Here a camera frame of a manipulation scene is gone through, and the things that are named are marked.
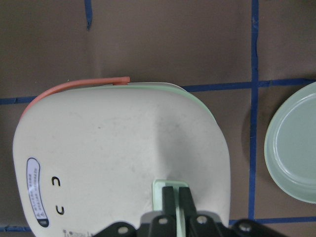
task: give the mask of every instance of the screw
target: screw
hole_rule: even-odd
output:
[[[128,228],[126,226],[122,226],[118,228],[118,233],[120,235],[126,234],[128,232]]]
[[[207,218],[205,216],[198,216],[197,217],[197,222],[199,224],[205,224],[207,222]]]
[[[160,219],[158,220],[158,222],[159,222],[159,224],[164,225],[164,224],[167,224],[168,219],[167,219],[167,218],[160,218]]]
[[[239,229],[241,229],[244,232],[250,232],[251,231],[251,225],[248,223],[240,223],[239,224]]]

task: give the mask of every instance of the vertical blue tape line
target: vertical blue tape line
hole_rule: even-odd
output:
[[[257,39],[259,32],[259,2],[252,0],[251,6],[251,113],[250,113],[250,170],[248,218],[255,217],[256,189],[256,152],[257,152],[257,116],[258,116],[258,55]]]
[[[92,4],[91,0],[84,0],[85,17],[87,18],[87,30],[90,30],[92,24]]]

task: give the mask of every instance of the round plate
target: round plate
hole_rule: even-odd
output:
[[[265,159],[283,191],[316,203],[316,83],[297,91],[276,112],[265,139]]]

